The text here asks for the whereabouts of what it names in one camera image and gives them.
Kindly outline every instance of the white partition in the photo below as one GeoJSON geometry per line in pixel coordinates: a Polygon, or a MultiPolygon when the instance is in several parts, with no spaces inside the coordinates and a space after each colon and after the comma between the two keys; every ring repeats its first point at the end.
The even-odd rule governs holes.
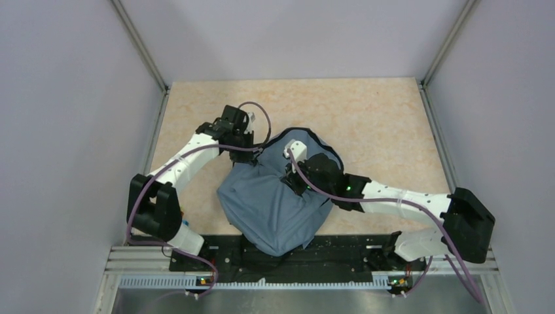
{"type": "Polygon", "coordinates": [[[462,0],[125,0],[166,82],[417,77],[462,0]]]}
{"type": "Polygon", "coordinates": [[[555,2],[482,1],[429,87],[460,184],[495,215],[518,313],[553,313],[555,2]]]}
{"type": "Polygon", "coordinates": [[[90,313],[160,90],[108,1],[2,1],[0,56],[0,312],[90,313]]]}

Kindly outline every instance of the beige tabletop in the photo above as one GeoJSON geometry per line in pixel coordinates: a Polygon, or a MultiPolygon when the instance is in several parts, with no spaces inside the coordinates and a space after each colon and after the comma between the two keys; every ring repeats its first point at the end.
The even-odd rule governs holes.
{"type": "MultiPolygon", "coordinates": [[[[162,122],[152,168],[160,167],[203,122],[225,105],[260,103],[272,119],[272,136],[291,126],[311,128],[341,156],[348,173],[418,192],[448,187],[414,78],[342,78],[176,82],[162,122]]],[[[266,135],[256,115],[255,142],[266,135]]],[[[216,189],[231,169],[227,153],[200,170],[179,195],[190,227],[199,234],[240,234],[221,209],[216,189]]],[[[334,207],[318,234],[382,234],[422,228],[393,215],[334,207]]]]}

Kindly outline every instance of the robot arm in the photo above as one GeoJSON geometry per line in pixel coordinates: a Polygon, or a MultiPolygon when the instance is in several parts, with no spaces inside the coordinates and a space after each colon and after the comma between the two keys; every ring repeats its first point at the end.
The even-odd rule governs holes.
{"type": "Polygon", "coordinates": [[[225,148],[222,145],[251,148],[249,151],[230,152],[233,162],[253,160],[254,131],[251,124],[252,113],[226,106],[222,117],[213,123],[205,122],[198,127],[190,141],[162,167],[147,176],[137,174],[131,181],[128,213],[132,209],[147,182],[163,171],[146,191],[133,218],[132,227],[161,239],[173,247],[197,255],[204,239],[182,223],[181,207],[177,196],[187,186],[195,174],[210,160],[218,157],[225,148]]]}
{"type": "MultiPolygon", "coordinates": [[[[367,177],[343,174],[337,164],[325,154],[306,159],[306,146],[291,141],[283,151],[284,157],[293,157],[305,177],[318,189],[335,196],[332,202],[341,209],[363,213],[394,214],[418,221],[429,227],[415,232],[395,232],[386,254],[394,254],[407,262],[424,256],[448,254],[451,248],[436,222],[410,203],[428,208],[454,242],[461,257],[472,263],[486,260],[495,219],[472,192],[456,188],[453,194],[428,194],[393,188],[367,177]],[[352,202],[345,199],[381,199],[383,201],[352,202]]],[[[297,194],[310,187],[291,164],[282,181],[297,194]]]]}

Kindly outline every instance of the gray cloth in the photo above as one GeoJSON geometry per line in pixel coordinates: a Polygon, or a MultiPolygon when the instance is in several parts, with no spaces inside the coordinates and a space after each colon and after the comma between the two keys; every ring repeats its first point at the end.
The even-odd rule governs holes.
{"type": "Polygon", "coordinates": [[[297,196],[280,181],[290,163],[283,149],[291,139],[307,146],[307,158],[323,152],[343,169],[339,157],[309,129],[290,128],[268,142],[257,165],[236,164],[217,191],[229,222],[272,256],[306,247],[332,209],[325,196],[312,190],[297,196]]]}

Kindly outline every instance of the gray floor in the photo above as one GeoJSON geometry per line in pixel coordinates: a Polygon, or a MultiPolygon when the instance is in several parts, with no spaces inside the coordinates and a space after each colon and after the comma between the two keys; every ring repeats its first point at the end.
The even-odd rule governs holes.
{"type": "MultiPolygon", "coordinates": [[[[168,290],[120,290],[113,314],[135,314],[168,290]]],[[[146,313],[225,314],[362,314],[362,313],[489,313],[477,304],[456,277],[429,276],[407,299],[376,296],[377,290],[219,290],[200,301],[181,294],[149,306],[146,313]]]]}

